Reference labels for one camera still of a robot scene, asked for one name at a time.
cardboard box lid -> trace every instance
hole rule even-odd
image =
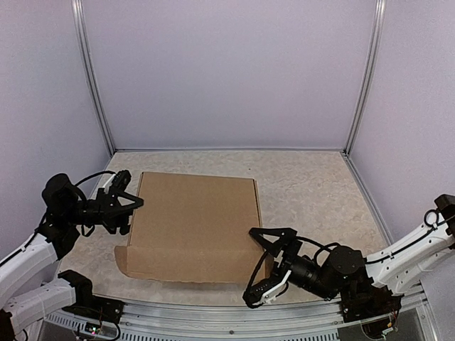
[[[248,234],[261,227],[253,179],[142,173],[121,272],[160,281],[247,283],[262,255]],[[257,280],[268,276],[267,263]]]

cardboard box flap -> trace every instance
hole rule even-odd
[[[246,283],[254,267],[249,269],[245,264],[259,260],[255,250],[188,251],[142,247],[116,247],[115,258],[127,276],[137,278],[142,274],[141,278],[194,283],[211,282],[214,276],[219,283]],[[267,262],[257,277],[264,278],[269,267]]]

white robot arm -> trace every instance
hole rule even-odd
[[[114,173],[94,200],[87,200],[77,187],[101,173],[113,172],[96,173],[76,185],[66,174],[57,174],[46,184],[43,199],[47,210],[39,226],[27,242],[0,261],[0,341],[15,340],[31,323],[69,306],[78,315],[96,319],[102,315],[106,321],[118,323],[123,303],[93,296],[92,282],[71,270],[45,286],[11,298],[33,275],[71,251],[80,236],[78,225],[84,237],[91,235],[96,224],[102,224],[110,234],[117,229],[120,234],[129,232],[129,217],[144,201],[125,193],[131,180],[127,170]],[[121,205],[119,197],[131,203]]]
[[[447,233],[449,225],[441,213],[431,215],[427,216],[432,219],[430,226],[421,224],[398,242],[366,257],[367,273],[375,287],[387,286],[394,296],[403,295],[453,255],[455,238]]]
[[[455,247],[455,196],[441,195],[436,200],[437,210],[430,210],[424,222],[407,236],[383,249],[364,257],[361,251],[339,243],[322,245],[314,240],[298,237],[289,228],[250,230],[250,236],[264,247],[264,255],[253,271],[243,299],[248,307],[258,308],[283,294],[288,282],[325,300],[341,295],[345,322],[373,318],[379,315],[396,316],[401,308],[401,297],[449,258]],[[278,237],[274,242],[264,236]],[[302,242],[319,247],[313,258],[299,256]],[[317,257],[322,251],[328,257],[322,265]],[[257,271],[267,256],[277,258],[272,275],[254,283]]]

beige floor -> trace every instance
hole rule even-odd
[[[292,227],[322,244],[340,242],[369,254],[385,246],[349,170],[336,152],[309,151],[172,151],[116,153],[108,169],[128,169],[136,193],[142,171],[226,175],[258,182],[264,227]],[[90,278],[94,293],[156,303],[243,305],[242,286],[183,284],[126,277],[115,263],[114,246],[127,236],[109,235],[99,227],[79,238],[60,270],[72,269]],[[304,245],[302,253],[315,249]],[[291,286],[277,303],[318,300]]]

white wall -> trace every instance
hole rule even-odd
[[[374,0],[84,1],[117,148],[342,148]]]
[[[108,155],[95,120],[70,1],[0,4],[0,259],[38,226],[56,173],[79,180]],[[87,183],[86,193],[94,184]],[[29,284],[52,276],[44,271]]]
[[[455,194],[455,2],[387,1],[353,161],[399,239]],[[423,281],[443,340],[455,333],[452,258]]]

